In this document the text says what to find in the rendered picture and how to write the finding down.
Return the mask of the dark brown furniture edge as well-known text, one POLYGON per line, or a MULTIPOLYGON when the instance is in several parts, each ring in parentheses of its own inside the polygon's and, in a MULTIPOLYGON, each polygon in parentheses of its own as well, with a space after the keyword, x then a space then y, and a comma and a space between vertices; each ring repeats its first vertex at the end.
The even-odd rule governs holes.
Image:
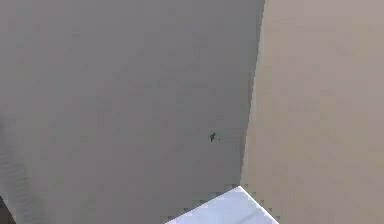
POLYGON ((0 196, 0 224, 16 224, 12 214, 0 196))

